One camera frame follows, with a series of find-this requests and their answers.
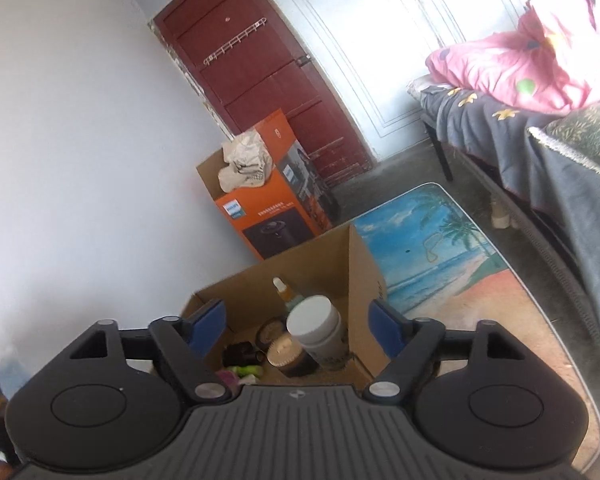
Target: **pink blanket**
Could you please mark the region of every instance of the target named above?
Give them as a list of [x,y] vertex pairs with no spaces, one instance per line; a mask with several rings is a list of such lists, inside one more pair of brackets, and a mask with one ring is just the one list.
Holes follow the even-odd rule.
[[518,30],[430,54],[433,77],[537,112],[567,114],[600,101],[600,35],[589,1],[528,5]]

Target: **beige cloth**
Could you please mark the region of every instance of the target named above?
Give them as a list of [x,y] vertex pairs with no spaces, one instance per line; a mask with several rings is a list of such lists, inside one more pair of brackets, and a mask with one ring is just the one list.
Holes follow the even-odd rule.
[[222,143],[222,155],[229,165],[218,172],[220,187],[229,193],[237,187],[264,186],[273,161],[260,134],[247,130],[234,140]]

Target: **door latch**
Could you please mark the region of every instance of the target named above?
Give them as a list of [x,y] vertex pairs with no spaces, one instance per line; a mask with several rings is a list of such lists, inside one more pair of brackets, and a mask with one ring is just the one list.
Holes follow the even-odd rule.
[[298,59],[296,59],[296,65],[305,66],[307,63],[311,63],[312,60],[313,59],[311,57],[311,54],[304,54],[304,56],[301,56]]

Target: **circular pad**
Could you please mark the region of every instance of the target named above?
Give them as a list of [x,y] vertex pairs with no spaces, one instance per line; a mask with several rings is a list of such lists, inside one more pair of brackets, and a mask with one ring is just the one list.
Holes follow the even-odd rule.
[[542,400],[512,384],[480,388],[469,396],[469,407],[481,421],[502,428],[521,428],[542,415]]
[[104,384],[81,384],[68,388],[51,403],[60,422],[78,428],[95,428],[115,420],[125,411],[126,397]]

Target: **red wooden door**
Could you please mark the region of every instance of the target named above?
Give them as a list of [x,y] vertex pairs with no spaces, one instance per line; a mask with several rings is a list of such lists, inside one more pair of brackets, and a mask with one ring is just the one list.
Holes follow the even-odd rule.
[[[281,108],[330,186],[371,167],[334,95],[268,0],[173,0],[155,23],[235,134]],[[235,44],[219,50],[229,42]]]

